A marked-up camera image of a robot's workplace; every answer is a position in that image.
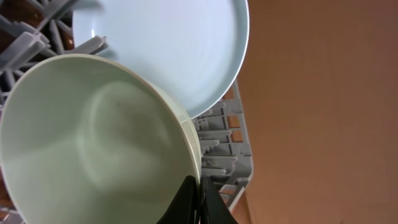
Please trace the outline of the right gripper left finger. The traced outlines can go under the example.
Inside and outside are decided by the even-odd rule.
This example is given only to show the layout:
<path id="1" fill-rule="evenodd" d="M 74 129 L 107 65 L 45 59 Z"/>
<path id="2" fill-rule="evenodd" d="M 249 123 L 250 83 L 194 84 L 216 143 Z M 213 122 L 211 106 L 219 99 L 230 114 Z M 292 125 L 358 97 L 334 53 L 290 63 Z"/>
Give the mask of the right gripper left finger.
<path id="1" fill-rule="evenodd" d="M 198 224 L 198 207 L 196 178 L 188 175 L 157 224 Z"/>

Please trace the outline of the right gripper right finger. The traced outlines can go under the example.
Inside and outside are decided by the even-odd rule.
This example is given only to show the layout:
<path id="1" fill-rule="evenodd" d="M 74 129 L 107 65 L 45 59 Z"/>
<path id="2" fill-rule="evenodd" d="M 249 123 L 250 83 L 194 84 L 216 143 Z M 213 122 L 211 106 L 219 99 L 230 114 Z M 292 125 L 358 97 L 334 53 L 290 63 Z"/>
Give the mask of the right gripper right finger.
<path id="1" fill-rule="evenodd" d="M 238 224 L 210 177 L 202 177 L 201 191 L 203 195 L 200 206 L 201 224 Z"/>

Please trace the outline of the light blue plate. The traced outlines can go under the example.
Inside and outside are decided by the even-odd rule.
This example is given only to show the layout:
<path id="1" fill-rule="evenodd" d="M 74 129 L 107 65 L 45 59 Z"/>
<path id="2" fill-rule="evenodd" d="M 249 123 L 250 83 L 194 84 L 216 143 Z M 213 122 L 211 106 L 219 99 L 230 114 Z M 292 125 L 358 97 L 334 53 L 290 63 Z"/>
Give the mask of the light blue plate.
<path id="1" fill-rule="evenodd" d="M 73 7 L 73 40 L 159 86 L 195 118 L 229 90 L 249 40 L 246 0 L 96 0 Z"/>

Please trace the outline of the green bowl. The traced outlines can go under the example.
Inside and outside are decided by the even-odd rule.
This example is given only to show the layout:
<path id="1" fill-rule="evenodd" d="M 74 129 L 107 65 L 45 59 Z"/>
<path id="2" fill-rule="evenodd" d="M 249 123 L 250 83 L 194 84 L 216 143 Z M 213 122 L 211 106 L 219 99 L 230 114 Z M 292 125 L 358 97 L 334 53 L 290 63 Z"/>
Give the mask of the green bowl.
<path id="1" fill-rule="evenodd" d="M 155 223 L 200 176 L 186 112 L 122 65 L 94 55 L 44 60 L 1 115 L 1 170 L 27 223 Z"/>

